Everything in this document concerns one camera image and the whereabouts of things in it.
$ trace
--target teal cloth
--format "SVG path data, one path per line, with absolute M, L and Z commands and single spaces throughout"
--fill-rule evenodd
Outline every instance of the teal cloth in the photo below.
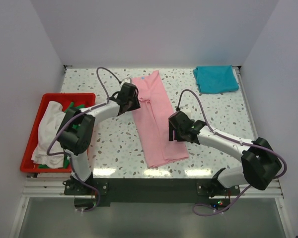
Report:
M 232 65 L 198 66 L 193 70 L 200 93 L 216 94 L 239 89 Z

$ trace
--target pink towel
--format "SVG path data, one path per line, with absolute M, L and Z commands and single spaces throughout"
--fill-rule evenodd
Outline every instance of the pink towel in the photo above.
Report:
M 139 90 L 140 108 L 133 111 L 148 167 L 158 167 L 188 158 L 183 142 L 168 140 L 168 117 L 173 110 L 159 71 L 134 78 Z

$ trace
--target gray floor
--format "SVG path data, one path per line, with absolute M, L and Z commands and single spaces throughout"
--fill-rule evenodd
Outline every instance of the gray floor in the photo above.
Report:
M 192 204 L 116 203 L 89 213 L 72 198 L 32 198 L 21 238 L 283 238 L 274 199 L 240 199 L 224 215 L 198 217 Z M 201 208 L 199 211 L 212 212 Z

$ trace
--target metal frame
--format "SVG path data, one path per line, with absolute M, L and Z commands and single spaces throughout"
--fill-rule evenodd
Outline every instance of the metal frame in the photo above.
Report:
M 236 72 L 239 85 L 241 87 L 242 95 L 245 102 L 245 107 L 250 119 L 253 135 L 258 137 L 255 123 L 252 117 L 252 113 L 249 107 L 249 103 L 245 94 L 245 90 L 242 84 L 241 75 L 238 67 L 233 67 Z M 31 197 L 49 197 L 49 198 L 90 198 L 90 196 L 70 196 L 64 195 L 64 185 L 62 184 L 67 178 L 27 178 L 22 192 L 22 197 L 15 215 L 15 219 L 10 232 L 10 238 L 16 238 L 21 231 L 26 209 L 28 207 L 29 199 Z M 246 185 L 239 186 L 240 190 L 243 190 Z M 215 196 L 214 199 L 223 199 L 224 196 Z M 288 213 L 285 209 L 284 198 L 281 190 L 281 186 L 277 179 L 273 180 L 265 191 L 260 191 L 254 188 L 250 188 L 246 193 L 241 196 L 241 199 L 245 198 L 274 198 L 276 206 L 279 211 L 279 216 L 284 228 L 284 232 L 287 238 L 294 238 L 294 231 L 292 229 Z

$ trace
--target red plastic container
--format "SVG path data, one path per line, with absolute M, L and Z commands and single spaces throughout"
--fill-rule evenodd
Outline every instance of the red plastic container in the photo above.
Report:
M 96 96 L 93 93 L 47 93 L 44 94 L 41 100 L 41 104 L 36 114 L 36 118 L 32 127 L 32 131 L 26 146 L 20 170 L 27 173 L 70 173 L 71 168 L 68 166 L 66 169 L 39 169 L 38 164 L 33 163 L 31 160 L 34 149 L 38 144 L 38 128 L 41 119 L 46 111 L 49 101 L 55 101 L 63 106 L 63 111 L 74 102 L 74 106 L 84 104 L 85 107 L 95 105 Z

